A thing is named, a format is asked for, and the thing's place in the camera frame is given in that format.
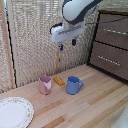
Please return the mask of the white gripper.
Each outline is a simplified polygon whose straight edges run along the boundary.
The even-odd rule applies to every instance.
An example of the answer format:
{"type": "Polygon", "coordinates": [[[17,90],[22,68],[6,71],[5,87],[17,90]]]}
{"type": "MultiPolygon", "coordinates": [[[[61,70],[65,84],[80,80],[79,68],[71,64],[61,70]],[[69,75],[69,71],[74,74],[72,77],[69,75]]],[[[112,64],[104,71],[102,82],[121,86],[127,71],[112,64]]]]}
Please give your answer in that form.
{"type": "MultiPolygon", "coordinates": [[[[77,35],[82,34],[85,31],[85,23],[80,22],[76,25],[69,25],[69,28],[66,29],[63,23],[60,23],[57,26],[53,26],[50,30],[51,32],[51,41],[54,43],[59,43],[67,39],[73,38],[77,35]]],[[[72,39],[72,45],[76,45],[76,39],[72,39]]],[[[63,44],[60,45],[60,51],[63,51],[63,44]]]]}

